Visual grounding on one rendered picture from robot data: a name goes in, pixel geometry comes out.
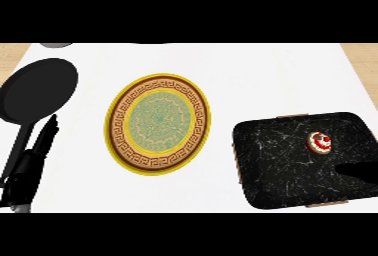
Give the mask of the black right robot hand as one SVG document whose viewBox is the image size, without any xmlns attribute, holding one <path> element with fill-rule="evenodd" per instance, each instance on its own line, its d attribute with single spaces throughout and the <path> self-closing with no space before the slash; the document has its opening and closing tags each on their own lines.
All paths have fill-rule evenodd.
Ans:
<svg viewBox="0 0 378 256">
<path fill-rule="evenodd" d="M 378 183 L 378 161 L 340 164 L 335 166 L 335 172 L 356 177 L 366 183 Z"/>
</svg>

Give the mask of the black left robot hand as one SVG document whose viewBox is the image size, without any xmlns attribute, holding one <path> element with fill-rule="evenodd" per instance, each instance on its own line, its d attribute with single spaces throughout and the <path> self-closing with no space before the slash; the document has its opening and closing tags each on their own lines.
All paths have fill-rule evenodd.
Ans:
<svg viewBox="0 0 378 256">
<path fill-rule="evenodd" d="M 45 160 L 59 131 L 56 115 L 53 115 L 40 131 L 34 146 L 21 155 L 11 172 L 2 194 L 0 207 L 33 203 L 45 168 Z"/>
</svg>

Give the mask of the red and white cupcake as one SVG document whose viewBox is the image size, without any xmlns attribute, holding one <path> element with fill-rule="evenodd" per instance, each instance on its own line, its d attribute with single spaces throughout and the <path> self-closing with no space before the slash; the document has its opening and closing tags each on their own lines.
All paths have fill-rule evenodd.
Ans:
<svg viewBox="0 0 378 256">
<path fill-rule="evenodd" d="M 307 136 L 307 147 L 312 152 L 318 154 L 328 154 L 331 152 L 331 137 L 322 132 L 312 132 Z"/>
</svg>

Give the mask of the black marble tray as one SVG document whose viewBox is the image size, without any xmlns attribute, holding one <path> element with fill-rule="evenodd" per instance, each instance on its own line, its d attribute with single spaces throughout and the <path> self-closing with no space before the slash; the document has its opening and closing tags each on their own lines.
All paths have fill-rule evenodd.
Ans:
<svg viewBox="0 0 378 256">
<path fill-rule="evenodd" d="M 331 137 L 331 152 L 307 147 L 307 136 Z M 378 140 L 350 112 L 245 121 L 234 128 L 244 195 L 259 209 L 378 197 L 378 184 L 335 172 L 346 163 L 378 161 Z"/>
</svg>

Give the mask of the yellow patterned green plate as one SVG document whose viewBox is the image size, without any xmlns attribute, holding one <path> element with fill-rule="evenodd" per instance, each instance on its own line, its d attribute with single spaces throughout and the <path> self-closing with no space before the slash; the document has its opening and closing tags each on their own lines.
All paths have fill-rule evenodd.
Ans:
<svg viewBox="0 0 378 256">
<path fill-rule="evenodd" d="M 176 171 L 204 147 L 210 124 L 208 101 L 191 80 L 169 73 L 139 78 L 107 111 L 104 133 L 114 160 L 139 175 Z"/>
</svg>

